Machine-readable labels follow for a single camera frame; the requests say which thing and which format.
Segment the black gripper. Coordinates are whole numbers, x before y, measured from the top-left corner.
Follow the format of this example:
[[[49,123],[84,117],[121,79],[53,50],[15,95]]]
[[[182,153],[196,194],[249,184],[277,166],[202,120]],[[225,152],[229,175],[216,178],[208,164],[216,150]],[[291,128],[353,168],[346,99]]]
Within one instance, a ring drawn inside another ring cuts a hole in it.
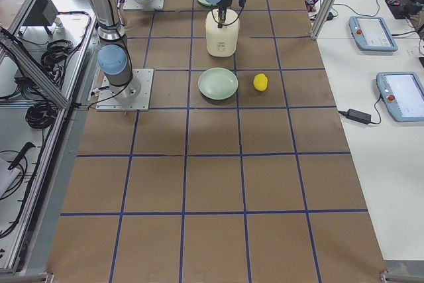
[[[226,10],[232,5],[233,0],[220,0],[218,2],[218,11],[217,11],[217,19],[218,19],[218,28],[222,28],[222,22],[226,21]]]

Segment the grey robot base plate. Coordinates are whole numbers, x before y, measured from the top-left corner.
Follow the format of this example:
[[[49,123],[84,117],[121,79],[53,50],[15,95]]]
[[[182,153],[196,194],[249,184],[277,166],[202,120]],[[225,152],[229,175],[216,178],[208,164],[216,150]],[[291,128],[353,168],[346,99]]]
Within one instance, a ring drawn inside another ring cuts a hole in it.
[[[109,85],[103,76],[102,86],[107,89],[99,92],[99,103],[95,104],[97,111],[148,111],[154,77],[153,69],[133,69],[131,83],[121,92],[121,88]]]

